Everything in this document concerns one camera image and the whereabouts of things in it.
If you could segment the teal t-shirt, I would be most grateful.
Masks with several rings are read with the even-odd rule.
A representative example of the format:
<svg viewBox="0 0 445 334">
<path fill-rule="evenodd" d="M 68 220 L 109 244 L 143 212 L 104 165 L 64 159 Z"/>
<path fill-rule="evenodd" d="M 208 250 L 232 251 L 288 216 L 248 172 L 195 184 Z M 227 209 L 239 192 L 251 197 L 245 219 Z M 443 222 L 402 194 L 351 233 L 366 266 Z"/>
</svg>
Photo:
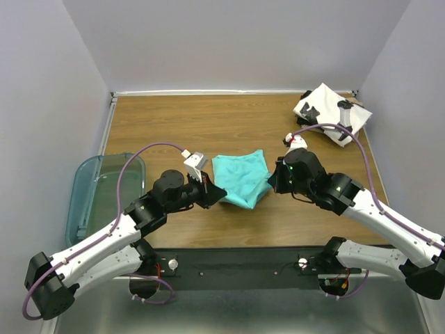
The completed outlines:
<svg viewBox="0 0 445 334">
<path fill-rule="evenodd" d="M 263 150 L 241 156 L 218 155 L 212 159 L 215 185 L 226 190 L 221 202 L 254 209 L 272 189 Z"/>
</svg>

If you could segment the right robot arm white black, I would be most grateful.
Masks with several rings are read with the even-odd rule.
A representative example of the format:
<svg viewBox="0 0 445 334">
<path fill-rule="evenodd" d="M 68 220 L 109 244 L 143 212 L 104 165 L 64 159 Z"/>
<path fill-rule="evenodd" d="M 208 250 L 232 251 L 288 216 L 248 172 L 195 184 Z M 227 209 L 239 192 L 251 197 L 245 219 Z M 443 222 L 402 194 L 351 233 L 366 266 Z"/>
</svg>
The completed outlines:
<svg viewBox="0 0 445 334">
<path fill-rule="evenodd" d="M 319 273 L 365 269 L 402 280 L 417 294 L 439 300 L 444 293 L 444 237 L 395 212 L 344 173 L 328 173 L 304 148 L 278 157 L 268 179 L 275 193 L 302 195 L 317 207 L 357 221 L 390 243 L 390 248 L 332 237 L 307 260 Z"/>
</svg>

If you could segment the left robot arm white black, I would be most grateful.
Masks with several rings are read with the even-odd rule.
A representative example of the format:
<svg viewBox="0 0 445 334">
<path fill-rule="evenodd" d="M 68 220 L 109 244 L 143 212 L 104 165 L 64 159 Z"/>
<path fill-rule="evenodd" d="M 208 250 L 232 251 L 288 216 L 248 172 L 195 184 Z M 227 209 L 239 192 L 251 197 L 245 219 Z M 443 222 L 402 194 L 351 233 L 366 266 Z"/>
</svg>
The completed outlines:
<svg viewBox="0 0 445 334">
<path fill-rule="evenodd" d="M 198 205 L 208 209 L 226 196 L 207 173 L 195 179 L 178 170 L 163 172 L 145 195 L 88 238 L 51 256 L 34 255 L 26 273 L 28 291 L 22 314 L 50 320 L 66 311 L 77 296 L 121 275 L 155 270 L 158 255 L 145 236 L 163 226 L 168 214 Z"/>
</svg>

